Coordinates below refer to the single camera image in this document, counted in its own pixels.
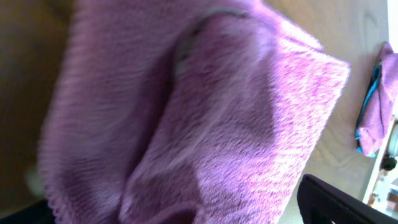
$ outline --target wooden surface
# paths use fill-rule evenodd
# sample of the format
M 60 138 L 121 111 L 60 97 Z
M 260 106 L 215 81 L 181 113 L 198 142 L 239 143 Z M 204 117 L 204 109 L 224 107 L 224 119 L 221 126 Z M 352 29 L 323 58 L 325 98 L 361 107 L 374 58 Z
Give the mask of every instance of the wooden surface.
M 266 0 L 316 37 L 351 75 L 304 170 L 362 200 L 374 159 L 356 152 L 355 122 L 380 44 L 388 40 L 387 0 Z M 302 223 L 296 191 L 279 223 Z
M 387 40 L 386 0 L 266 1 L 318 38 L 326 54 L 351 64 L 343 96 L 304 173 L 361 198 L 374 160 L 355 151 L 354 126 L 379 44 Z M 0 0 L 0 212 L 34 200 L 22 174 L 34 164 L 68 27 L 63 6 L 55 2 Z M 294 193 L 280 223 L 301 222 Z
M 58 77 L 71 1 L 0 0 L 0 217 L 37 200 L 24 172 Z

